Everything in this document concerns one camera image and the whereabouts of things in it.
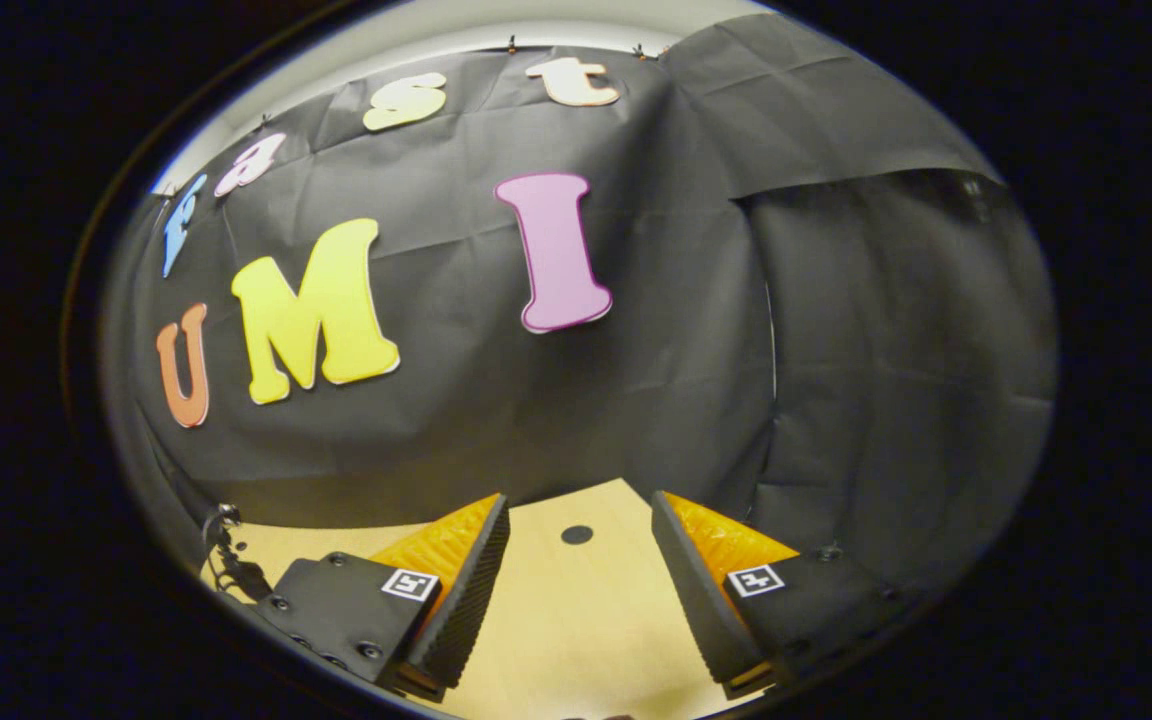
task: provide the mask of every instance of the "black fabric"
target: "black fabric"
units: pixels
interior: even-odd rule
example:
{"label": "black fabric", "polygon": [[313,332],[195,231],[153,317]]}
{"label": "black fabric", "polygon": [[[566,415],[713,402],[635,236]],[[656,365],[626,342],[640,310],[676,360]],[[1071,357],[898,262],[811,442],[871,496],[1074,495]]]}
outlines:
{"label": "black fabric", "polygon": [[[568,108],[524,74],[570,55],[605,65],[596,82],[620,100]],[[447,76],[445,108],[366,132],[372,92],[419,73]],[[214,199],[272,132],[288,135],[274,167]],[[202,172],[170,276],[160,229],[129,232],[137,272],[109,326],[164,465],[255,523],[415,523],[623,477],[795,548],[838,539],[887,582],[948,578],[1009,518],[1043,447],[1056,332],[1020,210],[935,109],[780,15],[658,60],[424,60],[271,119]],[[536,172],[589,179],[582,222],[614,297],[545,336],[520,323],[525,259],[492,195]],[[298,287],[320,234],[363,217],[380,225],[372,297],[402,365],[253,404],[230,279],[268,255]],[[181,429],[154,338],[195,302],[211,410]]]}
{"label": "black fabric", "polygon": [[[157,234],[157,228],[161,227],[169,211],[170,204],[166,197],[146,195],[129,219],[129,236]],[[124,264],[111,265],[108,282],[111,287],[131,286],[134,268]],[[127,306],[114,306],[108,317],[120,323],[126,311]],[[113,346],[122,354],[121,361],[136,354],[136,338],[132,334],[120,332],[116,325],[106,329],[105,334],[104,340],[113,341]],[[214,509],[215,506],[202,495],[196,484],[184,477],[161,446],[157,445],[154,433],[147,427],[145,416],[141,412],[141,404],[134,396],[124,393],[124,371],[126,364],[104,363],[101,367],[103,381],[114,384],[118,393],[114,397],[122,401],[119,411],[123,419],[114,420],[109,429],[113,430],[115,446],[124,463],[136,468],[136,471],[127,475],[132,479],[129,486],[147,517],[159,523],[161,533],[157,537],[165,543],[170,556],[188,568],[200,568],[210,551],[202,541],[202,524],[209,507]]]}

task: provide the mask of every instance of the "screw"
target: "screw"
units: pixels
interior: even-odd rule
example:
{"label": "screw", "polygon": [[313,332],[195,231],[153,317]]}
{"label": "screw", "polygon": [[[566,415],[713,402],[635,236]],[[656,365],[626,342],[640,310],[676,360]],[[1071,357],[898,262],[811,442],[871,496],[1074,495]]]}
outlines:
{"label": "screw", "polygon": [[358,655],[364,655],[367,660],[380,660],[385,652],[380,650],[379,644],[362,642],[358,643]]}

